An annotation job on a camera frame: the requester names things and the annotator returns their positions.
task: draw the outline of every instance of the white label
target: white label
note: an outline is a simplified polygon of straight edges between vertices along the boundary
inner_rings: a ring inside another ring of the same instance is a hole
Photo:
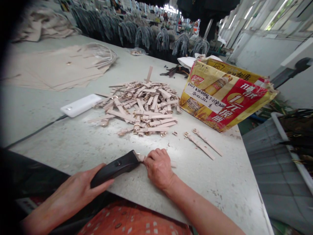
[[[226,106],[226,104],[224,104],[222,101],[214,98],[213,96],[210,96],[208,93],[197,88],[191,83],[187,84],[185,93],[215,113],[219,113]]]

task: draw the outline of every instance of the gray bin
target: gray bin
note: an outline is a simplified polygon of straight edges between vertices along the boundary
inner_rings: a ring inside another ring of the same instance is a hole
[[[313,180],[292,146],[277,145],[287,140],[278,121],[279,113],[243,136],[255,178],[270,218],[300,232],[313,234]]]

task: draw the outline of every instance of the black cable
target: black cable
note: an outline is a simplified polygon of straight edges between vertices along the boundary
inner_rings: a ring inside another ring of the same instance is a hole
[[[19,144],[19,143],[23,142],[24,140],[26,140],[26,139],[28,139],[28,138],[34,136],[35,134],[41,132],[43,129],[46,129],[47,127],[51,126],[51,125],[54,124],[55,122],[60,121],[60,120],[62,120],[62,119],[64,119],[64,118],[66,118],[66,117],[67,117],[67,115],[63,115],[63,116],[59,117],[57,120],[55,120],[55,121],[53,121],[53,122],[50,122],[49,124],[45,125],[44,127],[41,127],[40,129],[38,129],[38,130],[35,131],[34,133],[31,133],[30,135],[28,135],[28,136],[26,136],[26,137],[24,137],[24,138],[22,138],[22,139],[20,139],[20,140],[18,140],[18,141],[16,141],[16,142],[14,142],[13,144],[10,144],[10,145],[6,146],[4,149],[10,149],[10,148],[12,148],[12,147],[15,146],[16,144]]]

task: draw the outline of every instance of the cardboard box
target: cardboard box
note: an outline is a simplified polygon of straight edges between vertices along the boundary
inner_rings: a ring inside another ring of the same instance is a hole
[[[241,68],[238,68],[236,66],[230,65],[230,64],[226,64],[223,62],[220,62],[218,60],[214,60],[214,59],[208,59],[206,62],[207,65],[212,66],[213,68],[216,68],[222,72],[225,72],[227,74],[231,74],[235,77],[244,79],[248,82],[251,83],[255,83],[258,80],[264,81],[264,79],[267,79],[265,77],[262,77],[258,74],[252,73],[248,70],[244,70]]]
[[[244,80],[207,63],[210,60],[195,61],[179,105],[219,132],[232,128],[277,95],[271,84],[259,75],[247,71],[250,76]]]

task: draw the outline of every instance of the white table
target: white table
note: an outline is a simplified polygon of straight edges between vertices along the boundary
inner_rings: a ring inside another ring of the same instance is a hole
[[[73,36],[66,39],[46,39],[38,43],[23,42],[16,46],[21,52],[33,52],[93,41],[96,40]],[[149,56],[132,56],[124,48],[102,44],[114,50],[119,59],[103,77],[91,82],[87,88],[75,88],[66,92],[14,86],[1,88],[5,101],[2,123],[5,131],[4,146],[63,115],[59,109],[66,104],[91,93],[109,93],[108,86],[116,83],[143,81],[147,77],[150,65],[154,67],[152,81],[168,83],[179,94],[182,93],[186,83],[184,75],[175,74],[175,79],[159,76],[160,73],[166,72],[164,65],[171,68],[175,66],[174,64]],[[119,137],[116,134],[117,130],[128,126],[121,120],[112,120],[105,128],[87,123],[89,119],[102,115],[102,110],[92,109],[76,118],[66,118],[20,143],[12,150],[73,175],[102,162],[109,163],[133,149],[137,153],[146,155],[155,148],[165,148],[171,159],[178,164],[173,171],[191,188],[229,216],[246,234],[273,234],[237,126],[226,133],[218,133],[183,111],[181,115],[174,112],[174,115],[179,118],[178,125],[171,127],[164,138],[157,134],[145,137],[126,134]],[[202,133],[222,149],[224,157],[216,155],[216,159],[212,161],[183,136],[186,131],[192,133],[194,128],[203,130]],[[177,131],[178,136],[172,135],[173,131]],[[109,191],[188,223],[179,209],[151,184],[144,165],[116,178]]]

